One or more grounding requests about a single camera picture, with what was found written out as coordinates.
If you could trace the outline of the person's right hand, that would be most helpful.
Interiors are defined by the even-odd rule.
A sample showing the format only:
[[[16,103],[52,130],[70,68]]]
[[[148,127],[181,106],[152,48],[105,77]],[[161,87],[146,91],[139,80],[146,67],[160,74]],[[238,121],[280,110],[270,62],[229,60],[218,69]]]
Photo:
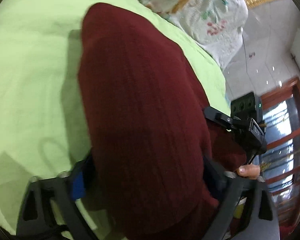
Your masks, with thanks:
[[[236,172],[241,177],[255,180],[260,176],[261,169],[259,165],[249,164],[240,166]]]

